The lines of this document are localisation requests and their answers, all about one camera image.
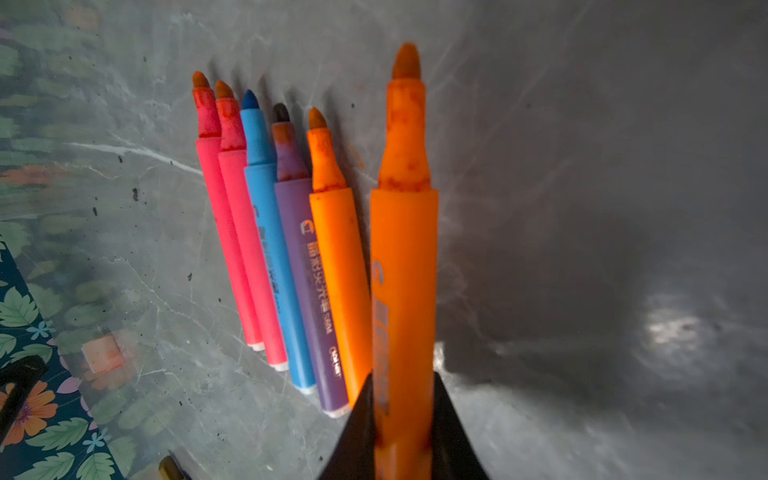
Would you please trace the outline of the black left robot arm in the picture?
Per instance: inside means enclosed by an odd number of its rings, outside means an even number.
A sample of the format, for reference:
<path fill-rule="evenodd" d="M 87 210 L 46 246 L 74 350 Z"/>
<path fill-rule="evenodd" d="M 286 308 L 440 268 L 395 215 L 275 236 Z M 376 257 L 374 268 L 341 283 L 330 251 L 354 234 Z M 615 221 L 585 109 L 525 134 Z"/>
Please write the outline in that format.
<path fill-rule="evenodd" d="M 13 361 L 1 369 L 1 386 L 12 385 L 1 407 L 1 442 L 7 438 L 24 403 L 47 370 L 46 362 L 37 355 Z"/>

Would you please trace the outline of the pink highlighter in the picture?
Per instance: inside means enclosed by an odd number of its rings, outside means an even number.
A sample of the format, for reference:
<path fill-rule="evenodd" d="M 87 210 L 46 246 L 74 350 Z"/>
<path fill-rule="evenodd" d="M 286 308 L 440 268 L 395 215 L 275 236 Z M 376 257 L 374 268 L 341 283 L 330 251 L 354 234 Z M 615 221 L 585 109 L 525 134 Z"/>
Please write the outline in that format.
<path fill-rule="evenodd" d="M 250 200 L 244 169 L 247 145 L 240 117 L 240 104 L 231 87 L 222 80 L 215 83 L 216 107 L 222 127 L 219 166 L 233 216 L 234 226 L 243 255 L 249 293 L 254 302 L 260 332 L 258 341 L 249 340 L 251 347 L 261 345 L 266 360 L 274 370 L 284 372 L 289 362 L 278 321 L 272 284 L 268 275 L 255 212 Z"/>
<path fill-rule="evenodd" d="M 198 118 L 198 138 L 195 141 L 197 156 L 202 168 L 245 343 L 254 351 L 263 351 L 265 347 L 219 164 L 218 155 L 221 151 L 222 127 L 216 106 L 216 96 L 207 77 L 202 72 L 195 71 L 192 75 L 192 82 L 192 94 Z"/>

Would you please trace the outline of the orange highlighter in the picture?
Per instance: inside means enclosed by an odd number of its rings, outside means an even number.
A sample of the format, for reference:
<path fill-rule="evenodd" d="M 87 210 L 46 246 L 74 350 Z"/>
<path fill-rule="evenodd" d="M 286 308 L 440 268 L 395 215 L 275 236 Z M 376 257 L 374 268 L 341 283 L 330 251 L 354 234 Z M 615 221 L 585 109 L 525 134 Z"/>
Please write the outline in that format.
<path fill-rule="evenodd" d="M 370 199 L 374 465 L 378 479 L 432 475 L 437 214 L 417 47 L 387 85 L 386 145 Z"/>
<path fill-rule="evenodd" d="M 313 167 L 310 206 L 322 256 L 349 404 L 373 366 L 371 294 L 353 190 L 337 162 L 321 111 L 308 114 Z"/>

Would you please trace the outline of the purple highlighter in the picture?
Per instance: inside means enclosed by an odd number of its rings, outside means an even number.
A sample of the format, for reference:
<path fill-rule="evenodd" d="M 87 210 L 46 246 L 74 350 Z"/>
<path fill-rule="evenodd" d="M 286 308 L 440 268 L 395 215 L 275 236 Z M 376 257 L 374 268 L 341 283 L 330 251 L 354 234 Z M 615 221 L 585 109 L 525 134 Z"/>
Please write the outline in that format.
<path fill-rule="evenodd" d="M 275 192 L 322 412 L 340 418 L 350 411 L 328 287 L 310 207 L 311 172 L 283 103 L 273 107 L 277 155 Z"/>

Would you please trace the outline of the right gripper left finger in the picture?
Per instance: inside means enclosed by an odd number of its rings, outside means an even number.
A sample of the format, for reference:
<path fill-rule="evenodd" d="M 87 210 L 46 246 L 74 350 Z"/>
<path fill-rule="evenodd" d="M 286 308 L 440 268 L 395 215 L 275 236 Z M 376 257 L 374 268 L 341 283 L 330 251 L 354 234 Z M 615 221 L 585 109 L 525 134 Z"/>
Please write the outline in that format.
<path fill-rule="evenodd" d="M 318 479 L 374 480 L 375 439 L 373 374 L 370 373 Z"/>

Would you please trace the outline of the blue highlighter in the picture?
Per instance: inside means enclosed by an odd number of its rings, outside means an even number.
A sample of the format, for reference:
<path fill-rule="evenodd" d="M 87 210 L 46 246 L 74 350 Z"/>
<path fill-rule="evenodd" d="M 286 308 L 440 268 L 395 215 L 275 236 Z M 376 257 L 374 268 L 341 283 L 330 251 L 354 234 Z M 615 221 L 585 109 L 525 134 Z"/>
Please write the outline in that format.
<path fill-rule="evenodd" d="M 241 100 L 240 116 L 247 144 L 244 176 L 254 209 L 291 381 L 302 394 L 310 395 L 316 390 L 316 380 L 275 193 L 277 157 L 267 132 L 264 113 L 251 90 L 246 91 Z"/>

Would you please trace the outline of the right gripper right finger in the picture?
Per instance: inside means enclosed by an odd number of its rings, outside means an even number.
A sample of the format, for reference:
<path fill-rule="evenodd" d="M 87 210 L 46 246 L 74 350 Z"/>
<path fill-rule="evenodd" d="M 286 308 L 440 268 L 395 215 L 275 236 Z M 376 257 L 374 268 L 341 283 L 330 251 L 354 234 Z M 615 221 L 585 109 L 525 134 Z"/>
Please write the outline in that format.
<path fill-rule="evenodd" d="M 488 480 L 441 376 L 434 373 L 432 420 L 432 478 L 435 480 Z"/>

